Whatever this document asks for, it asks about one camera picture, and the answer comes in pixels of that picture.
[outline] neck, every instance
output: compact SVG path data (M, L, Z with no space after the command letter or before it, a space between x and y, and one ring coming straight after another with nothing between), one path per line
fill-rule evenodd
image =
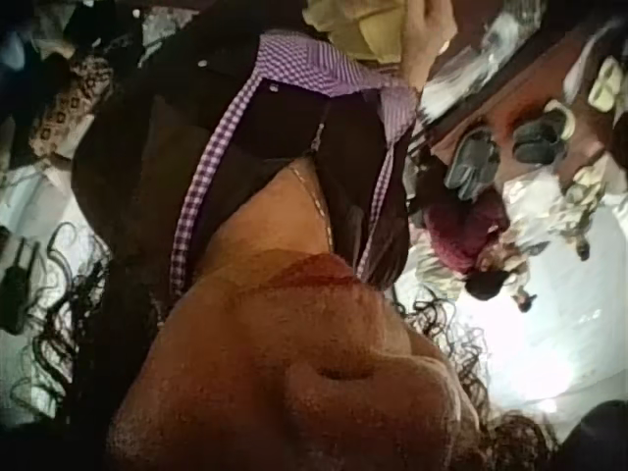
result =
M315 173L306 173L316 183ZM211 238L196 278L252 286L290 264L329 252L324 221L312 195L289 169L242 205Z

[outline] dark jacket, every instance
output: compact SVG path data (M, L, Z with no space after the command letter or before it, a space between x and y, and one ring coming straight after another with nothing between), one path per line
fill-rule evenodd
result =
M142 271L168 303L169 259L185 193L211 132L248 79L259 34L282 26L239 1L221 1L170 39L105 103L73 169L78 203L114 256ZM378 101L328 98L262 83L205 197L189 252L193 266L212 234L277 172L308 149L329 104L315 158L338 255L357 268L371 197L386 155ZM392 183L367 265L386 288L405 264L409 235L401 174L409 133L397 145Z

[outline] yellow cloth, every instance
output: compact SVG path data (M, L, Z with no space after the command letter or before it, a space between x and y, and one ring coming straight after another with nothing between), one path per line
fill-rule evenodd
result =
M303 19L353 59L401 61L405 0L308 0Z

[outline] maroon shirt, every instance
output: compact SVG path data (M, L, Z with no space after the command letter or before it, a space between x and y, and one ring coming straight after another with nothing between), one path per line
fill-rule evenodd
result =
M460 201L444 191L439 201L425 210L425 225L443 264L467 275L482 250L508 229L509 221L501 197L490 188L475 203Z

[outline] gold chain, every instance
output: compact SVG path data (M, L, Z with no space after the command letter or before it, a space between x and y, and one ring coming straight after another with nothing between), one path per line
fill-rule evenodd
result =
M323 204L321 203L320 199L316 196L316 193L309 188L303 175L301 175L300 172L296 170L296 168L293 165L290 165L289 168L294 174L294 176L296 177L296 179L299 180L299 182L301 183L301 186L303 186L303 189L305 189L305 191L307 191L307 193L310 195L310 198L312 202L314 203L314 206L316 206L316 210L318 211L318 214L321 216L321 219L323 220L323 224L325 224L325 233L327 234L327 245L329 246L330 252L334 253L334 237L332 236L332 226L330 223L330 218L328 214L326 214Z

